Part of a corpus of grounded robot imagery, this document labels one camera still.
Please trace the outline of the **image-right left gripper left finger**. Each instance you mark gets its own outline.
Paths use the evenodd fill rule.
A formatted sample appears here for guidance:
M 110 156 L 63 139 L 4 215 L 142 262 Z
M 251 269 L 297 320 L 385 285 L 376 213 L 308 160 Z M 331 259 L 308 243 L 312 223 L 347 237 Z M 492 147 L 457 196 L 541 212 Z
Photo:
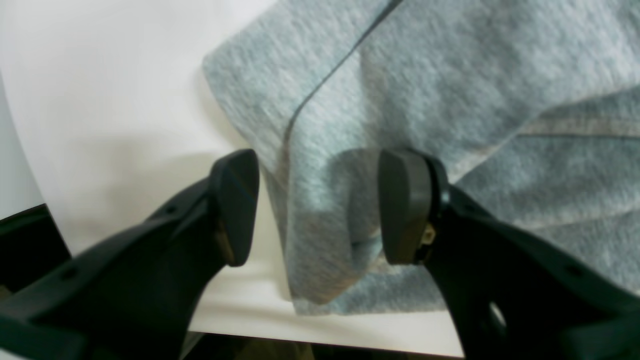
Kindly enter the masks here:
M 250 254 L 259 162 L 219 158 L 145 221 L 1 303 L 1 349 L 26 360 L 176 360 L 208 283 Z

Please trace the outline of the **image-right left gripper right finger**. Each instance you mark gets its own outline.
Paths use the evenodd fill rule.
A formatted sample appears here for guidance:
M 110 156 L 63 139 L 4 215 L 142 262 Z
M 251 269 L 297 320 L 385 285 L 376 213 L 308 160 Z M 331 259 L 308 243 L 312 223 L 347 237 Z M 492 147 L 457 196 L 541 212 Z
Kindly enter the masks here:
M 435 157 L 382 150 L 387 262 L 422 265 L 467 360 L 637 360 L 639 297 L 553 244 L 493 217 Z

